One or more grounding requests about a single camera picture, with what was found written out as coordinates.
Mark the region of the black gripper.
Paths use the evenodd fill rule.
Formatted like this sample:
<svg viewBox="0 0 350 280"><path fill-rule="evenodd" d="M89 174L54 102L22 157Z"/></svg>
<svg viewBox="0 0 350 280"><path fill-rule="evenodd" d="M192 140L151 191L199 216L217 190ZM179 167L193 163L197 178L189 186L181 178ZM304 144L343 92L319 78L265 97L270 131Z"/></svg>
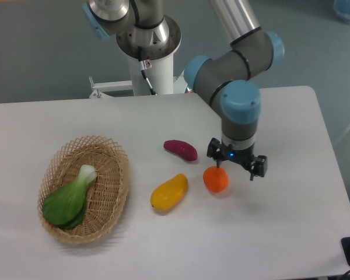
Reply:
<svg viewBox="0 0 350 280"><path fill-rule="evenodd" d="M254 144L247 149L232 149L218 139L212 138L208 144L206 155L216 162L216 167L220 168L221 163L230 161L243 167L247 167L250 173L250 181L255 177L264 177L267 172L267 157L264 155L254 156Z"/></svg>

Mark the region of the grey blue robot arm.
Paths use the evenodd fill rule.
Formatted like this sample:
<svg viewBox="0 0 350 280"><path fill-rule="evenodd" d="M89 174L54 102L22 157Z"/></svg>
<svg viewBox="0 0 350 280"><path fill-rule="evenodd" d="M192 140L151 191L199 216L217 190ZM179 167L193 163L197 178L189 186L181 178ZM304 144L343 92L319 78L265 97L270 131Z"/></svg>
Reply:
<svg viewBox="0 0 350 280"><path fill-rule="evenodd" d="M183 74L187 87L221 119L222 137L210 141L206 154L217 164L230 161L253 178L264 177L268 159L253 153L261 93L250 79L279 63L285 47L276 33L262 31L248 1L210 4L231 49L217 59L194 57ZM174 93L173 56L181 31L162 1L86 1L82 10L97 37L116 38L134 95Z"/></svg>

